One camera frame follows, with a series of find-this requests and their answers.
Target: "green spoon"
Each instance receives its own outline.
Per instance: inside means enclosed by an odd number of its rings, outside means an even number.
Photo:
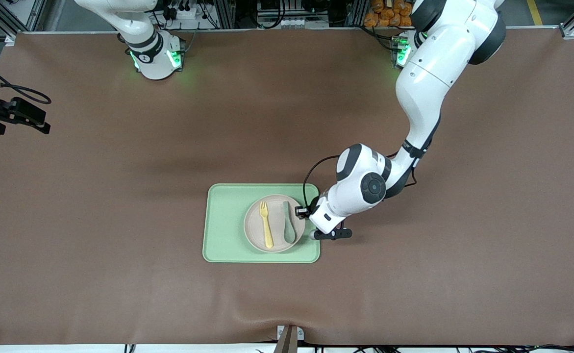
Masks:
[[[282,209],[285,210],[285,241],[289,244],[296,241],[296,231],[293,229],[291,224],[291,217],[289,216],[289,201],[284,201],[282,203]]]

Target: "robotic arm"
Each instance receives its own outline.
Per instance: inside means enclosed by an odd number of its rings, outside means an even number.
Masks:
[[[136,69],[152,80],[161,80],[182,68],[184,48],[180,38],[156,30],[145,11],[157,0],[75,0],[110,23],[130,47]]]
[[[317,230],[313,239],[350,237],[336,229],[346,217],[398,195],[430,146],[448,90],[468,63],[477,65],[502,44],[505,27],[495,8],[502,0],[417,0],[411,14],[415,45],[396,82],[399,103],[410,130],[393,159],[371,148],[352,145],[339,157],[337,183],[314,199],[306,210]]]

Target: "green tray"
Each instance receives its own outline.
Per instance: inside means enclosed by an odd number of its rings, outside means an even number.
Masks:
[[[309,200],[320,192],[306,185]],[[314,263],[320,258],[320,242],[311,240],[315,226],[307,220],[302,239],[278,253],[262,252],[244,233],[246,212],[255,201],[268,195],[287,195],[301,205],[302,184],[215,184],[208,190],[202,255],[210,263]]]

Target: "black bracket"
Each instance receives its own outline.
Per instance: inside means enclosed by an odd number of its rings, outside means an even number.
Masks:
[[[315,240],[337,240],[337,239],[346,239],[352,237],[352,230],[348,228],[341,228],[335,229],[329,234],[324,234],[320,230],[316,230],[313,233],[313,239]]]
[[[50,133],[50,125],[45,123],[45,111],[22,98],[13,98],[10,102],[0,101],[0,135],[6,133],[2,123],[25,125],[43,134]]]
[[[309,215],[311,215],[311,213],[309,212],[309,209],[307,207],[302,206],[296,207],[296,217],[298,217],[299,219],[309,218]]]

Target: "orange package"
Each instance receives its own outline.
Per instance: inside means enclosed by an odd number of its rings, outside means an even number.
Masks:
[[[395,16],[394,9],[390,9],[389,7],[386,7],[380,13],[381,20],[390,20],[394,18],[394,16]]]
[[[401,23],[401,17],[399,14],[395,14],[395,16],[389,20],[390,26],[399,26],[400,23]]]
[[[411,14],[411,9],[412,9],[412,5],[405,2],[405,7],[403,9],[400,10],[400,15],[402,16],[408,16]]]
[[[394,12],[399,14],[401,13],[406,7],[406,2],[404,0],[394,0]]]
[[[400,26],[411,27],[411,18],[409,16],[403,16],[400,18]]]
[[[365,19],[363,20],[363,26],[365,27],[375,27],[378,24],[378,14],[367,13]]]
[[[385,2],[383,0],[372,0],[372,11],[380,13],[385,9]]]

